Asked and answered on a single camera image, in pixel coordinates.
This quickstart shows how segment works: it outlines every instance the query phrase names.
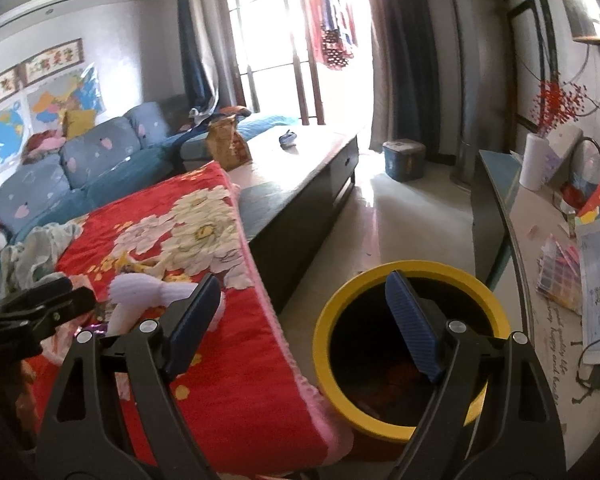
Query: hanging clothes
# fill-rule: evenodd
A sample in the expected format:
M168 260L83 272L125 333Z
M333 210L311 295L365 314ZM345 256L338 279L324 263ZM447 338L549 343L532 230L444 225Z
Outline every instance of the hanging clothes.
M314 57L332 70L342 70L357 46L353 13L340 0L307 0Z

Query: paper bag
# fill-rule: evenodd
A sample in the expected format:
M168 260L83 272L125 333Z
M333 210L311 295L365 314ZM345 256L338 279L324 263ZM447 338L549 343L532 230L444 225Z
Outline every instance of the paper bag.
M251 162L251 152L247 141L236 130L235 115L213 121L206 136L206 147L222 169L234 168Z

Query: trash can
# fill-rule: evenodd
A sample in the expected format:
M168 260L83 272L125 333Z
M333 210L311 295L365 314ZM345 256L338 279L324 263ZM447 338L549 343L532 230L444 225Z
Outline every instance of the trash can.
M357 430L389 442L408 442L433 385L419 373L384 299L393 270L449 319L477 333L507 338L510 326L491 291L462 270L436 262L394 262L359 274L324 307L314 331L313 359L320 390ZM487 377L478 378L465 424L482 409Z
M408 182L424 176L424 144L409 139L389 140L382 145L384 171L398 182Z

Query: tiled floor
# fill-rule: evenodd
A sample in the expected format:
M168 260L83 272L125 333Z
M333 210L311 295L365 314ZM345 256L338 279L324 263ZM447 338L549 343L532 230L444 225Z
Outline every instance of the tiled floor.
M329 237L280 315L291 351L315 384L311 341L324 303L357 273L395 260L435 260L474 272L470 196L452 168L429 164L426 177L400 184L384 173L377 153L360 156L356 188ZM324 480L380 480L389 464L340 463Z

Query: red blanket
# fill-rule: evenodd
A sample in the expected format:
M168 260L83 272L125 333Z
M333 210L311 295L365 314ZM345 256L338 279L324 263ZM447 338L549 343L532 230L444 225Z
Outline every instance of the red blanket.
M256 474L331 463L352 436L299 373L238 220L232 185L211 163L90 213L58 270L86 274L107 298L115 263L128 253L169 280L223 282L226 310L189 371L171 385L196 441L219 472ZM42 357L34 394L46 405L58 369ZM122 402L134 449L152 456L132 402Z

